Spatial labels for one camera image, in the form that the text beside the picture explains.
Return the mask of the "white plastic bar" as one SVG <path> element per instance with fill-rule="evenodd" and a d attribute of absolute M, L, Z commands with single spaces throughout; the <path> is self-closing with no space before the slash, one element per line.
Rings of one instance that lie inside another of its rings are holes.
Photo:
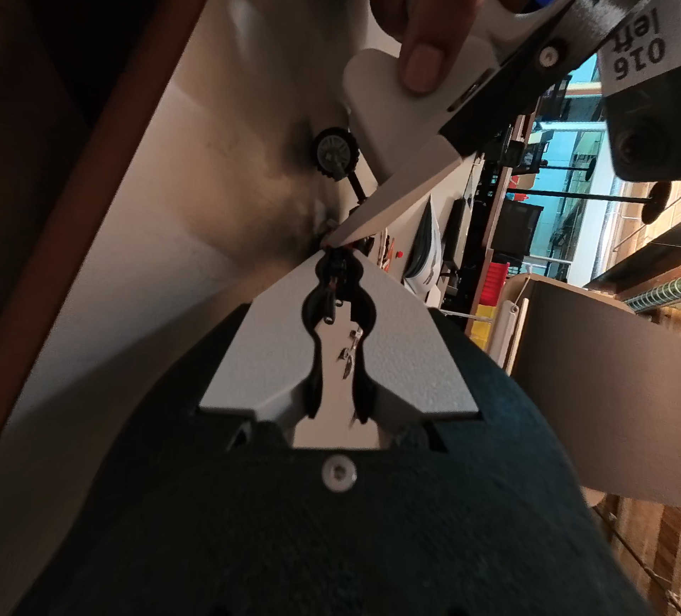
<path fill-rule="evenodd" d="M 486 353 L 501 369 L 505 368 L 519 313 L 519 306 L 513 300 L 506 299 L 497 307 L 492 322 Z"/>

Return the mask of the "dark brown panel board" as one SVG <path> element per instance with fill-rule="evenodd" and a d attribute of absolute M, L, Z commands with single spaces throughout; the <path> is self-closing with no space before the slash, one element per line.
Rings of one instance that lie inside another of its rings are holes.
<path fill-rule="evenodd" d="M 623 303 L 528 278 L 511 376 L 579 484 L 680 506 L 680 334 Z"/>

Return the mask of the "red yellow bin shelf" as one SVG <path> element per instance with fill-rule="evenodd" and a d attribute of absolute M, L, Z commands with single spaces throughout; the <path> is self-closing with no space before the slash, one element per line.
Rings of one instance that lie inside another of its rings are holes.
<path fill-rule="evenodd" d="M 481 350 L 485 351 L 492 333 L 492 324 L 500 310 L 500 298 L 508 279 L 510 262 L 504 258 L 501 262 L 491 262 L 483 280 L 480 300 L 471 314 L 475 320 L 471 323 L 469 337 Z"/>

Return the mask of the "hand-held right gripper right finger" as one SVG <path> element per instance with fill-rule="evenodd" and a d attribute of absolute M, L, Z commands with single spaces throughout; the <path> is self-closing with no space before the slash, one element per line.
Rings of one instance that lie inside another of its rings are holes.
<path fill-rule="evenodd" d="M 375 308 L 361 324 L 364 372 L 376 387 L 370 419 L 396 435 L 410 424 L 476 418 L 480 411 L 419 298 L 359 252 L 359 286 Z"/>

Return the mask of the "open instruction booklet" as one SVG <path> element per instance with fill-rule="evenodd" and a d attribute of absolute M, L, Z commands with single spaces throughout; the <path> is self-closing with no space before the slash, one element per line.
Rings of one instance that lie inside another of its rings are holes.
<path fill-rule="evenodd" d="M 425 298 L 437 285 L 442 266 L 441 232 L 432 196 L 429 196 L 403 271 L 404 287 L 416 297 Z"/>

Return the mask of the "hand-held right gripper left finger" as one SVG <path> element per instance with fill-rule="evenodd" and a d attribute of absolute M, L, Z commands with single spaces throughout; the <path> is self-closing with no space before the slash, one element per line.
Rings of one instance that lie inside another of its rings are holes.
<path fill-rule="evenodd" d="M 202 412 L 299 422 L 321 405 L 321 342 L 304 304 L 319 287 L 316 252 L 258 295 L 200 400 Z"/>

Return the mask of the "black monitor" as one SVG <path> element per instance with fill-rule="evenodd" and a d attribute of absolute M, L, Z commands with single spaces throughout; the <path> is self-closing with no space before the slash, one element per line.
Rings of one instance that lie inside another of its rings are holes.
<path fill-rule="evenodd" d="M 504 199 L 491 248 L 514 258 L 528 256 L 543 207 Z"/>

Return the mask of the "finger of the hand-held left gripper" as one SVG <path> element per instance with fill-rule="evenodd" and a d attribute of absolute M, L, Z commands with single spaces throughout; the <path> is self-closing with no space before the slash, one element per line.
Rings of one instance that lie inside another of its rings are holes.
<path fill-rule="evenodd" d="M 326 238 L 326 246 L 340 248 L 382 232 L 463 162 L 464 157 L 436 135 Z"/>

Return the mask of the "dark grey lego hinge piece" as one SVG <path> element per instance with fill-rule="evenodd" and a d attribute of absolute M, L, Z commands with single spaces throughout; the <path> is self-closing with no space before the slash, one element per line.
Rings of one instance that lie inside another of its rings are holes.
<path fill-rule="evenodd" d="M 348 303 L 351 307 L 358 296 L 359 263 L 345 247 L 327 247 L 319 269 L 321 320 L 327 325 L 336 321 L 336 309 Z"/>

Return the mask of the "black flat device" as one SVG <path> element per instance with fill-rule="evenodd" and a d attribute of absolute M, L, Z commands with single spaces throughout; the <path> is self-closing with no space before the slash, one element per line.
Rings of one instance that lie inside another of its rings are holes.
<path fill-rule="evenodd" d="M 463 263 L 464 250 L 471 223 L 471 207 L 466 198 L 453 202 L 442 238 L 443 266 L 457 271 Z"/>

